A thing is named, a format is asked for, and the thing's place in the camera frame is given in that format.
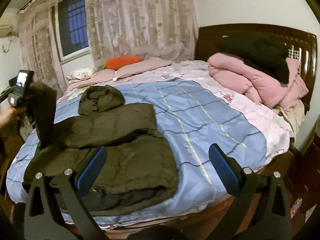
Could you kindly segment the person's left hand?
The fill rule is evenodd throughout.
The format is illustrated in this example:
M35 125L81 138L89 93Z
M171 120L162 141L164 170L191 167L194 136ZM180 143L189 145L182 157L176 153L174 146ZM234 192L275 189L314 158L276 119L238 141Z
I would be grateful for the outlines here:
M0 117L1 129L12 123L20 114L23 114L26 107L8 107L2 113Z

